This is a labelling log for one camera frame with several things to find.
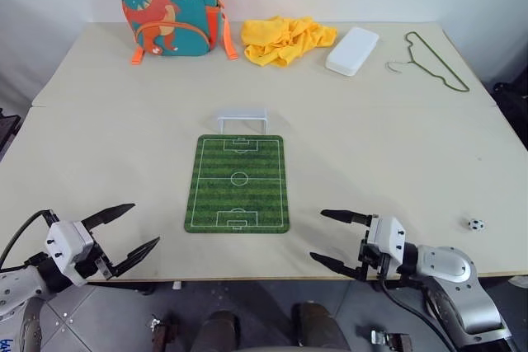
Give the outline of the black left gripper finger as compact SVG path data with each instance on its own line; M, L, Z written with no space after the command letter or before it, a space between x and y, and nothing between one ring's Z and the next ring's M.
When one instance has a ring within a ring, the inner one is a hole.
M110 271L110 277L119 277L128 270L131 270L133 267L139 264L149 254L149 252L151 252L152 249L154 249L159 241L160 237L155 237L151 241L145 242L143 245L128 253L126 258L118 264L114 265L111 261L108 261L107 268Z
M131 210L135 204L119 204L110 208L103 209L102 211L89 216L81 221L82 225L88 230L92 230L102 224L108 224L120 216Z

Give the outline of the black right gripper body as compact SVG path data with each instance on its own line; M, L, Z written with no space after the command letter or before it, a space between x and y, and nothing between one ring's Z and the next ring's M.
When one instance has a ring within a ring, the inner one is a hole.
M390 260L391 226L378 215L371 216L371 225L361 240L358 254L358 260L365 272L364 281L367 279L369 268L386 275L387 270L384 270L384 263Z

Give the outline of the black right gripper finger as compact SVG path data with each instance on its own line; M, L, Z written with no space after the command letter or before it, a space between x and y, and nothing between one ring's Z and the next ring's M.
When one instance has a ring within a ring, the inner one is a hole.
M320 214L324 217L337 220L342 223L359 223L370 227L372 216L368 214L359 214L347 209L323 209Z
M317 261L319 264L325 266L334 273L344 275L355 280L365 280L365 272L363 271L362 267L351 268L346 266L343 261L321 255L316 252L310 252L309 255L313 260Z

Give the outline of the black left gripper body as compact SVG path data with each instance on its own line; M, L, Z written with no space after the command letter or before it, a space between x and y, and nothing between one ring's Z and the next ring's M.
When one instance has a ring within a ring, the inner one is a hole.
M95 240L95 237L84 226L73 226L74 239L70 242L72 251L68 259L66 275L77 286L84 285L87 279L99 272L104 279L114 276L111 262Z

